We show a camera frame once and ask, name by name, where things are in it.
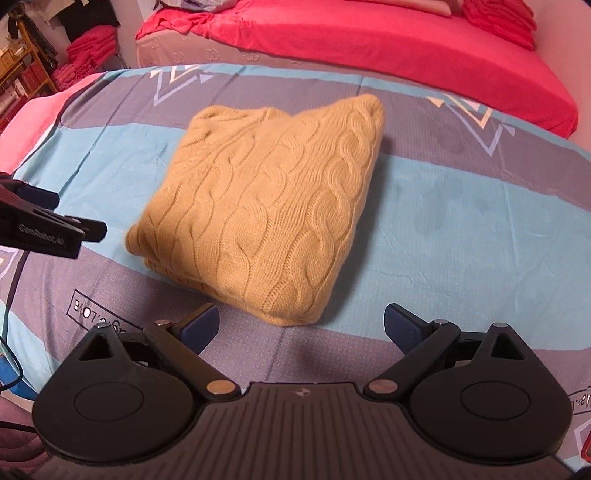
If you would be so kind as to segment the tan cable-knit cardigan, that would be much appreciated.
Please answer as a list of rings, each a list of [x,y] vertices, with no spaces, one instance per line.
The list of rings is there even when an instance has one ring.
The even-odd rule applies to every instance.
[[[351,251],[385,120],[372,94],[294,115],[209,106],[191,119],[126,249],[270,324],[315,323]]]

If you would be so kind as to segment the hanging clothes on rack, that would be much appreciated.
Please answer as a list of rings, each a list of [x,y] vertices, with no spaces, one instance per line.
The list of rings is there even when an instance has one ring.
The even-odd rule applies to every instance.
[[[46,20],[60,22],[70,42],[97,26],[120,26],[110,0],[39,1],[38,7]]]

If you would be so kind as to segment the light blue crumpled clothes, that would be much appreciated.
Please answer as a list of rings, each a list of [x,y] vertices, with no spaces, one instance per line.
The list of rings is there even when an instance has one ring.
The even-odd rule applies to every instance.
[[[219,13],[235,7],[238,0],[155,0],[154,8],[166,7],[193,13]]]

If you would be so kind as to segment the pink fleece blanket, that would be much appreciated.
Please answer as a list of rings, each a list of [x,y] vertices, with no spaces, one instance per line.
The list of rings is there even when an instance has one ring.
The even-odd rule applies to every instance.
[[[56,124],[66,102],[103,76],[92,74],[65,91],[27,102],[1,133],[1,171],[14,173]]]

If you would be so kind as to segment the blue grey patterned bedsheet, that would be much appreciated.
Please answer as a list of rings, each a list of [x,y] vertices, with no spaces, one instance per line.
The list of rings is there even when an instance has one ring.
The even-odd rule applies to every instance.
[[[68,100],[14,172],[59,210],[101,220],[75,260],[1,252],[2,377],[47,382],[96,321],[138,330],[202,298],[148,270],[125,234],[160,185],[191,118],[211,105],[288,114],[370,93],[382,152],[322,319],[281,328],[224,305],[204,358],[242,385],[365,383],[400,357],[383,314],[399,303],[465,330],[509,323],[568,392],[560,454],[580,468],[590,434],[590,156],[519,120],[366,76],[231,64],[105,73]]]

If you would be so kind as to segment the wooden bookshelf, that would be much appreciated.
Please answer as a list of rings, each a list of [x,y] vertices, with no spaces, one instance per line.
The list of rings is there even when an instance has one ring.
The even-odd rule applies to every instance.
[[[11,19],[16,22],[19,46],[16,50],[9,46],[1,53],[1,132],[30,100],[57,92],[24,16]]]

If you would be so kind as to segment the stack of pink towels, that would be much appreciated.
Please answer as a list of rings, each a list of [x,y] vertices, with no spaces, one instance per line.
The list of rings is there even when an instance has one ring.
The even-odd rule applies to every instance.
[[[67,61],[52,74],[59,91],[66,90],[98,71],[118,51],[117,29],[96,26],[74,40],[67,48]]]

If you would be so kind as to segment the folded red knit blanket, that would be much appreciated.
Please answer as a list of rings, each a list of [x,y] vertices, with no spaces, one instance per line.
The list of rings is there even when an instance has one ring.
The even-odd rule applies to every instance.
[[[477,28],[526,50],[535,49],[537,24],[523,0],[465,0],[462,14]]]

